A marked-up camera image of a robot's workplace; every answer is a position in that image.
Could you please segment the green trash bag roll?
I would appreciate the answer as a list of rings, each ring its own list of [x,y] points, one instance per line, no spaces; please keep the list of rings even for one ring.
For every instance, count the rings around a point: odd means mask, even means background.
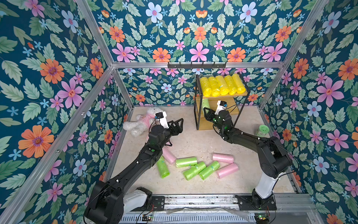
[[[201,171],[203,171],[206,168],[206,164],[202,161],[198,164],[192,166],[189,170],[186,170],[183,175],[187,181],[190,181],[195,176],[197,176]]]
[[[168,166],[166,164],[166,161],[164,159],[164,157],[160,157],[159,160],[156,163],[158,171],[159,171],[159,175],[162,179],[168,177],[170,175],[170,171],[168,169]]]
[[[202,105],[201,105],[202,111],[204,111],[205,108],[210,109],[210,103],[209,99],[202,99]]]
[[[196,157],[181,158],[181,159],[176,159],[175,161],[175,165],[177,168],[194,166],[196,164],[198,164]]]
[[[210,165],[204,168],[200,173],[199,176],[202,180],[206,180],[210,177],[215,171],[220,168],[220,164],[218,161],[213,161]]]

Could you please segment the wooden shelf with black frame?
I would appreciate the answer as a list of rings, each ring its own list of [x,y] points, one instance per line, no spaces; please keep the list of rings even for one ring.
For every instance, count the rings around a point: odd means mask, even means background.
[[[244,97],[247,103],[249,95],[250,88],[239,74],[225,77],[196,75],[194,116],[197,130],[211,130],[212,122],[218,121],[218,118],[208,116],[218,115],[223,110],[239,117],[245,104],[239,107],[235,98]]]

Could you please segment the yellow trash bag roll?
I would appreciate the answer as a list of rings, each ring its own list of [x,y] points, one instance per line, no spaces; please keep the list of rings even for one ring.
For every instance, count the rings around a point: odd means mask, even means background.
[[[210,97],[212,94],[212,88],[209,79],[207,77],[200,78],[200,86],[201,86],[202,94],[205,97]]]
[[[234,83],[236,84],[237,93],[243,94],[246,91],[246,88],[245,88],[240,76],[238,74],[233,74],[232,79],[233,79]]]
[[[210,84],[211,89],[212,89],[211,96],[212,97],[219,97],[220,94],[221,94],[221,91],[219,89],[219,85],[217,83],[216,78],[211,76],[211,77],[208,78],[208,81],[209,81],[209,84]]]
[[[224,77],[219,75],[219,76],[216,76],[215,78],[216,78],[217,84],[219,86],[220,94],[222,96],[228,95],[229,87],[228,87]]]
[[[224,77],[225,82],[229,88],[229,95],[235,95],[237,93],[237,86],[233,80],[233,78],[229,75]]]

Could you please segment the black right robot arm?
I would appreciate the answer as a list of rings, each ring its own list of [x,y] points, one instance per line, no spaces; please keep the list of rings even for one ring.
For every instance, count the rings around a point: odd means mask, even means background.
[[[257,208],[261,207],[273,195],[279,177],[293,165],[288,151],[275,136],[259,137],[235,128],[232,117],[226,109],[215,112],[204,108],[203,111],[205,119],[213,123],[213,128],[218,129],[217,133],[224,141],[241,145],[257,153],[262,176],[252,192],[251,203]]]

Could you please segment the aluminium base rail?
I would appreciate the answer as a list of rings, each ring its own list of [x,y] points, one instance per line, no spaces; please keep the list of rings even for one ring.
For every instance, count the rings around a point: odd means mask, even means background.
[[[165,196],[163,211],[134,211],[118,224],[322,224],[307,194],[275,193],[277,210],[241,211],[235,195],[193,194]]]

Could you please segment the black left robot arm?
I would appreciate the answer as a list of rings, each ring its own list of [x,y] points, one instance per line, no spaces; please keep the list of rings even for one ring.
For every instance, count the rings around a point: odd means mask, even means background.
[[[128,190],[142,174],[159,161],[163,154],[162,149],[170,138],[182,133],[183,122],[183,118],[170,121],[167,128],[154,125],[136,159],[109,181],[96,183],[84,212],[84,218],[96,224],[118,224],[123,215],[147,204],[151,191],[137,188],[129,194]]]

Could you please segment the white pink plush toy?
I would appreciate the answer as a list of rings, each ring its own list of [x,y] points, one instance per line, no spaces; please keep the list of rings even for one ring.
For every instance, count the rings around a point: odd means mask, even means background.
[[[136,121],[126,121],[123,124],[123,129],[129,131],[133,137],[139,137],[145,131],[148,131],[153,124],[156,114],[164,112],[162,109],[152,107],[147,109],[145,114],[136,116]]]

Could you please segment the pink trash bag roll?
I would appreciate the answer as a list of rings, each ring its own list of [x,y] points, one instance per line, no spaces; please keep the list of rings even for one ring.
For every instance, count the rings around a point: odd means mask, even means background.
[[[168,147],[163,148],[162,151],[164,159],[168,161],[171,165],[173,165],[176,162],[177,158],[172,154]]]
[[[239,170],[239,167],[236,163],[232,163],[230,165],[227,165],[219,170],[216,171],[217,176],[219,179],[223,179],[228,175],[231,175]]]
[[[212,154],[212,160],[232,164],[232,163],[234,163],[234,156],[233,155],[227,155],[227,154],[213,153]]]

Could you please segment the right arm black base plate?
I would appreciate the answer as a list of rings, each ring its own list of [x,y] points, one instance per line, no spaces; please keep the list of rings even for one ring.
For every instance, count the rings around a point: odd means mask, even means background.
[[[266,199],[260,198],[258,195],[235,195],[238,206],[241,211],[275,211],[277,210],[274,195]]]

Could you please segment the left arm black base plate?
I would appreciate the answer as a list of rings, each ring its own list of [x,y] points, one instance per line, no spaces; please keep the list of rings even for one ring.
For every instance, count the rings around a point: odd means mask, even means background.
[[[138,187],[137,190],[142,191],[147,195],[146,201],[142,207],[134,209],[134,211],[149,211],[153,209],[153,211],[163,211],[165,205],[165,196],[162,195],[154,195],[152,191],[144,188]]]

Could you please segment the black wall hook rail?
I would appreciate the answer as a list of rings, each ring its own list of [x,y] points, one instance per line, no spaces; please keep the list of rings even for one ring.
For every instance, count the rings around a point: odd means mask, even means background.
[[[173,68],[173,69],[185,69],[185,70],[189,70],[189,69],[207,69],[207,70],[211,70],[211,69],[221,69],[221,68],[226,68],[227,63],[205,63],[205,62],[199,62],[199,63],[194,63],[194,62],[190,62],[190,63],[168,63],[167,67],[168,68]]]

